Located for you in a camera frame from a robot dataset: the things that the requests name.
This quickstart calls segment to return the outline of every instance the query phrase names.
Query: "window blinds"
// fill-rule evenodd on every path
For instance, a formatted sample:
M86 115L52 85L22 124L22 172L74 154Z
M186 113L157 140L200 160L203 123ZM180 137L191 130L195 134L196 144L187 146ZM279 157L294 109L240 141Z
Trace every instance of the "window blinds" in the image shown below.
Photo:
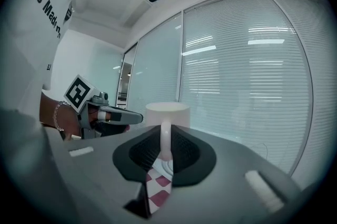
M322 177L335 151L337 37L335 21L317 0L276 0L298 30L310 64L314 109L311 129L293 178L302 188Z
M132 69L127 108L144 115L150 103L175 101L181 54L181 15L160 25L139 42Z
M240 142L289 172L311 115L295 30L271 0L223 0L184 14L180 101L191 128Z

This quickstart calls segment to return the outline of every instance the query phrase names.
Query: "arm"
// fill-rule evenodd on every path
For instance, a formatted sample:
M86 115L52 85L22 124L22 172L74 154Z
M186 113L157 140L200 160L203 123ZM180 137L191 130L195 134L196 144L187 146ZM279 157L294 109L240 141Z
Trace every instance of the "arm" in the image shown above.
M50 99L41 93L40 102L40 122L55 128L54 111L58 101ZM97 120L98 111L96 108L89 109L89 121ZM111 114L106 113L106 120L110 120ZM72 135L81 136L81 128L77 120L77 113L71 106L62 105L57 111L57 124L64 129L66 140L70 140Z

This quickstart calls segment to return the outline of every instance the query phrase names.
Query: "person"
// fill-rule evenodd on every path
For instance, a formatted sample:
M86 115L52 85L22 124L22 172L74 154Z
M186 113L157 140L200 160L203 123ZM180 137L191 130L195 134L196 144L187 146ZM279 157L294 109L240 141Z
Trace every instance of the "person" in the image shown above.
M50 88L56 49L71 15L71 0L5 0L0 12L0 78L6 81L0 92L1 108L19 111L51 127L57 123L66 139L80 136L76 113L41 89ZM90 111L90 121L95 120L97 112Z

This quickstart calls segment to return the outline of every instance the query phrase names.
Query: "white foam piece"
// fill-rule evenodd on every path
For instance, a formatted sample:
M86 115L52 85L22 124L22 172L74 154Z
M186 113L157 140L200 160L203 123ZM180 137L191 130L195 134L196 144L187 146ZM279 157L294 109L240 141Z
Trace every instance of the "white foam piece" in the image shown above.
M163 161L157 158L152 167L162 176L166 177L169 181L173 178L173 161Z
M71 157L77 157L84 154L88 154L90 152L94 152L94 149L91 146L88 146L81 149L69 151L69 154Z
M284 203L259 175L258 171L249 171L245 178L270 213L280 210Z
M81 137L80 136L76 136L76 135L72 135L72 139L73 140L81 140Z

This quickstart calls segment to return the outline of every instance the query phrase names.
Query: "ceiling light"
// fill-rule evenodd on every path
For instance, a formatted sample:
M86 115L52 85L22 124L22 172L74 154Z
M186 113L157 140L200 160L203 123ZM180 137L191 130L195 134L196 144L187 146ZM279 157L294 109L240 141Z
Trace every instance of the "ceiling light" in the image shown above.
M248 41L249 45L262 45L262 44L283 44L284 39L266 39L266 40L251 40Z
M211 39L213 39L212 35L211 36L206 36L204 38L200 38L200 39L197 39L197 40L193 40L193 41L187 42L186 46L193 45L193 44L200 43L200 42L204 42L204 41L211 40Z
M188 52L184 52L182 55L187 56L187 55L200 53L200 52L204 52L204 51L209 51L209 50L214 50L214 49L216 49L216 46L212 45L212 46L208 46L208 47L199 48L199 49L191 50L191 51L188 51Z
M192 93L220 94L220 92L191 91Z
M255 30L255 29L274 29L274 30L278 30L278 29L289 29L289 28L265 27L265 28L249 28L248 30Z
M287 32L287 29L257 29L257 30L249 30L249 33L252 32Z
M200 64L200 63L205 63L205 62L219 63L219 62L216 62L216 60L218 60L218 59L203 60L202 62L196 62L196 60L192 60L192 61L190 61L190 62L193 62L193 63L188 63L188 62L186 62L186 65Z
M283 60L258 60L258 61L253 61L253 62L249 62L249 63L270 63L270 62L283 62Z

